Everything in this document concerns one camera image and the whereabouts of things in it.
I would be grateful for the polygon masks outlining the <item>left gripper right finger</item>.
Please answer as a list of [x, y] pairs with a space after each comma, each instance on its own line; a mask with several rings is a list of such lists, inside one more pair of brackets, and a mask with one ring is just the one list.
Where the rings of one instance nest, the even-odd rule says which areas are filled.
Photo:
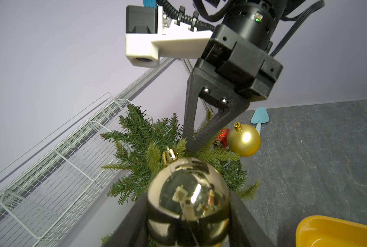
[[230, 192], [229, 203], [228, 239], [230, 247], [275, 246], [234, 191]]

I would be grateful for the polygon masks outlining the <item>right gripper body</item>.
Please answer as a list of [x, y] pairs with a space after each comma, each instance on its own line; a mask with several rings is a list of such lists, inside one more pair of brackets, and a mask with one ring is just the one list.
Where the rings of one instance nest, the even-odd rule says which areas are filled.
[[218, 25], [201, 56], [251, 102], [267, 100], [283, 65], [224, 24]]

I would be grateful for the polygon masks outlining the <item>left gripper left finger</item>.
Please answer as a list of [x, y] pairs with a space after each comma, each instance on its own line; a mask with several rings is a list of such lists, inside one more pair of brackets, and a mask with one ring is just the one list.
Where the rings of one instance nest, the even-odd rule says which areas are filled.
[[135, 202], [104, 247], [147, 247], [147, 193]]

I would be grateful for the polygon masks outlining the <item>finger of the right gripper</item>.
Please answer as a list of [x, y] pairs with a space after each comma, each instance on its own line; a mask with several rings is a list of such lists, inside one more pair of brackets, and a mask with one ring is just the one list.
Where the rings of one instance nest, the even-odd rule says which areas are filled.
[[224, 126], [249, 107], [233, 84], [214, 67], [194, 68], [187, 83], [183, 137], [187, 150], [197, 152]]

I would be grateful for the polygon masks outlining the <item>red ribbed ornament ball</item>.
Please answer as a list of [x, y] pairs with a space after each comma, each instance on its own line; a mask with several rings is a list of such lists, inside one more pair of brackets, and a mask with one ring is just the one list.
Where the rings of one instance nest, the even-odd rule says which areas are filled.
[[229, 135], [230, 129], [229, 128], [225, 128], [223, 130], [220, 131], [217, 139], [221, 145], [221, 147], [226, 148], [228, 147], [228, 142], [227, 142], [227, 138]]

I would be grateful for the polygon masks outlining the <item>silver ornament ball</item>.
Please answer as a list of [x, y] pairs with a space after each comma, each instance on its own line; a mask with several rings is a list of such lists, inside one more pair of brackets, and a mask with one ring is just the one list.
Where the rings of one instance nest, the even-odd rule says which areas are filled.
[[221, 174], [193, 157], [163, 153], [147, 191], [146, 223], [157, 247], [219, 247], [228, 237], [230, 191]]

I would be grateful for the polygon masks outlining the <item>yellow plastic tray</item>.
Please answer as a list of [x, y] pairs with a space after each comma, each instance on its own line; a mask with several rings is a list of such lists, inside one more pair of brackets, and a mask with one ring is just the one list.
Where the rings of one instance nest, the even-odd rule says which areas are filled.
[[310, 216], [297, 226], [296, 246], [367, 247], [367, 225], [326, 216]]

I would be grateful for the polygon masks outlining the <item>gold ornament ball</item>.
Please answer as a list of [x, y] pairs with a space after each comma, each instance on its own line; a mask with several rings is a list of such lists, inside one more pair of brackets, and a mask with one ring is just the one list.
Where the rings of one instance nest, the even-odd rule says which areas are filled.
[[260, 149], [261, 137], [254, 127], [236, 122], [227, 136], [227, 144], [240, 157], [249, 157]]

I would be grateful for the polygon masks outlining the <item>small green christmas tree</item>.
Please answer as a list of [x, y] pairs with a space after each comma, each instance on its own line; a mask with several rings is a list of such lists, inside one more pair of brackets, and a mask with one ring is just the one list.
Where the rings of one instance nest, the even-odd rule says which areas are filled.
[[129, 174], [115, 182], [108, 191], [110, 197], [119, 197], [119, 203], [134, 203], [147, 193], [155, 176], [165, 167], [163, 153], [173, 149], [179, 157], [193, 157], [212, 165], [222, 176], [229, 191], [237, 193], [242, 202], [252, 199], [258, 183], [248, 184], [240, 156], [229, 148], [221, 147], [214, 136], [197, 152], [186, 148], [176, 115], [151, 123], [137, 106], [129, 105], [127, 116], [120, 117], [122, 131], [101, 134], [116, 147], [117, 163], [104, 165], [105, 170], [124, 170]]

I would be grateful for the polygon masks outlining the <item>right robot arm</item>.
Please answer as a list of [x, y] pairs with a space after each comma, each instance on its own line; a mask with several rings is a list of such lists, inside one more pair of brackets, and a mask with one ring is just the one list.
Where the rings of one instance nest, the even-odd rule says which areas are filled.
[[[283, 66], [269, 54], [287, 1], [235, 1], [213, 31], [187, 83], [183, 138], [190, 152], [204, 147], [253, 102], [268, 99]], [[194, 131], [197, 101], [217, 109]]]

